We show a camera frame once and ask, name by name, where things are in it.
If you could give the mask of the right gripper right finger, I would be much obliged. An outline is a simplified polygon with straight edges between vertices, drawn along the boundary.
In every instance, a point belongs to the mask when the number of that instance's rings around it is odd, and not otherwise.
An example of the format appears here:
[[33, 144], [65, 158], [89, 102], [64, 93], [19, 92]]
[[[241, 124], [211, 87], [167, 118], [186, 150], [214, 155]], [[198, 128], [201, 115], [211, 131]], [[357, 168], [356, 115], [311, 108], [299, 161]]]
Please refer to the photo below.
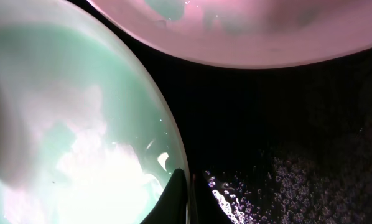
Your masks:
[[191, 224], [231, 224], [201, 172], [192, 178]]

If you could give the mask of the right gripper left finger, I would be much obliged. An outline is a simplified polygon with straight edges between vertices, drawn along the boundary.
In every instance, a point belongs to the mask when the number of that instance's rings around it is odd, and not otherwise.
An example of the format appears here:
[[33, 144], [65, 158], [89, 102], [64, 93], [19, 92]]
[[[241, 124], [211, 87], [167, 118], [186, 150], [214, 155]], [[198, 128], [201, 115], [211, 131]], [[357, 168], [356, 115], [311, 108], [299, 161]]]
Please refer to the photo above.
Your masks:
[[185, 173], [176, 169], [158, 202], [141, 224], [186, 224], [187, 202]]

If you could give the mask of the mint plate front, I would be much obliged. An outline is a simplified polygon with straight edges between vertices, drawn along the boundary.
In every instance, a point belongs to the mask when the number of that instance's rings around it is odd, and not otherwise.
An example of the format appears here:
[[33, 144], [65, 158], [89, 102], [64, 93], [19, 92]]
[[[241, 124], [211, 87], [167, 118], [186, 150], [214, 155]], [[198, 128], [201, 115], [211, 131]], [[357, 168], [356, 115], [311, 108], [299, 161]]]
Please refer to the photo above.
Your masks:
[[190, 183], [152, 77], [68, 1], [0, 0], [0, 223], [141, 223], [174, 170]]

